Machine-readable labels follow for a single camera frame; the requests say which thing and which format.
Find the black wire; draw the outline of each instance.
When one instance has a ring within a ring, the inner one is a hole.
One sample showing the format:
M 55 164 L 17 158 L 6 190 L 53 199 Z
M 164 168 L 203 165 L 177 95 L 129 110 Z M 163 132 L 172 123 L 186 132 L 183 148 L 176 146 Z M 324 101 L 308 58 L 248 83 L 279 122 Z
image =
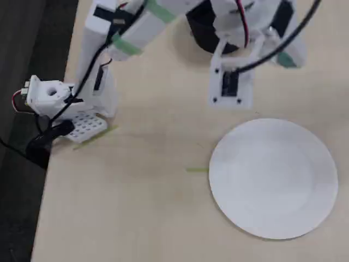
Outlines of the black wire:
M 98 57 L 100 56 L 100 54 L 105 50 L 107 49 L 109 46 L 109 43 L 104 43 L 102 44 L 102 46 L 100 48 L 98 48 L 97 52 L 94 54 L 89 66 L 88 66 L 88 69 L 82 79 L 82 81 L 80 82 L 79 84 L 79 87 L 75 93 L 75 95 L 73 95 L 72 98 L 70 98 L 70 100 L 67 102 L 67 104 L 64 106 L 64 108 L 62 108 L 58 113 L 56 113 L 56 115 L 50 120 L 50 123 L 49 123 L 49 127 L 52 126 L 52 124 L 54 123 L 55 120 L 57 120 L 67 109 L 68 107 L 71 106 L 71 104 L 73 103 L 73 101 L 79 96 L 79 94 L 81 93 L 86 81 L 88 80 L 89 78 L 89 75 L 91 74 L 92 72 L 92 69 L 94 67 L 94 64 L 96 63 Z
M 27 156 L 26 154 L 24 154 L 23 152 L 21 152 L 20 150 L 14 148 L 13 146 L 6 144 L 2 138 L 0 138 L 0 144 L 3 145 L 5 148 L 10 149 L 12 151 L 14 151 L 15 153 L 19 154 L 21 157 L 25 158 L 26 160 L 32 162 Z
M 105 66 L 111 64 L 111 62 L 113 62 L 112 58 L 110 58 L 110 60 L 108 62 L 106 62 L 105 64 L 101 64 L 100 67 L 105 67 Z
M 311 18 L 314 16 L 317 8 L 319 7 L 321 3 L 321 0 L 314 0 L 312 7 L 308 11 L 305 18 L 302 20 L 302 22 L 299 24 L 299 26 L 293 31 L 292 34 L 282 43 L 280 44 L 274 51 L 272 51 L 270 54 L 266 55 L 264 58 L 261 58 L 260 60 L 253 62 L 251 64 L 248 64 L 244 67 L 238 68 L 235 73 L 242 74 L 247 71 L 250 71 L 252 69 L 255 69 L 256 67 L 260 66 L 261 64 L 264 64 L 265 62 L 268 62 L 270 59 L 272 59 L 274 56 L 276 56 L 278 53 L 282 52 L 285 48 L 288 47 L 290 43 L 300 34 L 300 32 L 304 29 L 304 27 L 307 26 Z

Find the perforated plate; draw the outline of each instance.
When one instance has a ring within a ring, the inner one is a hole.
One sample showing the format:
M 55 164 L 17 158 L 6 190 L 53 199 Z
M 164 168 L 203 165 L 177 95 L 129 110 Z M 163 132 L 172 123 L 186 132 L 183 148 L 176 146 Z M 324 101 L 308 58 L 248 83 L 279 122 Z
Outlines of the perforated plate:
M 76 143 L 82 143 L 104 131 L 108 127 L 108 124 L 104 119 L 86 113 L 74 116 L 72 122 L 75 129 L 65 137 Z

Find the white robotic arm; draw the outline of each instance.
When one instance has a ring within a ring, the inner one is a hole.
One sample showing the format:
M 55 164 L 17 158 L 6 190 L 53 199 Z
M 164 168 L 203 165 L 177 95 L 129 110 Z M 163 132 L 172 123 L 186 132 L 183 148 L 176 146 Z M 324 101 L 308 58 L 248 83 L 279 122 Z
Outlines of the white robotic arm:
M 107 128 L 106 122 L 96 114 L 112 117 L 116 112 L 115 85 L 108 66 L 103 65 L 101 53 L 106 51 L 116 61 L 141 54 L 178 15 L 186 14 L 203 0 L 132 0 L 125 5 L 117 2 L 94 0 L 85 23 L 75 85 L 40 81 L 36 76 L 29 82 L 28 105 L 37 114 L 50 117 L 52 122 L 72 120 L 75 129 L 67 137 L 75 142 L 83 142 Z M 214 27 L 221 39 L 210 67 L 211 104 L 251 107 L 253 71 L 233 72 L 282 43 L 294 30 L 297 25 L 294 2 L 211 0 L 216 16 Z M 224 57 L 222 51 L 227 43 L 244 45 L 245 30 L 237 3 L 243 6 L 249 25 L 250 55 Z M 303 64 L 304 48 L 299 38 L 287 47 L 284 56 L 288 66 Z

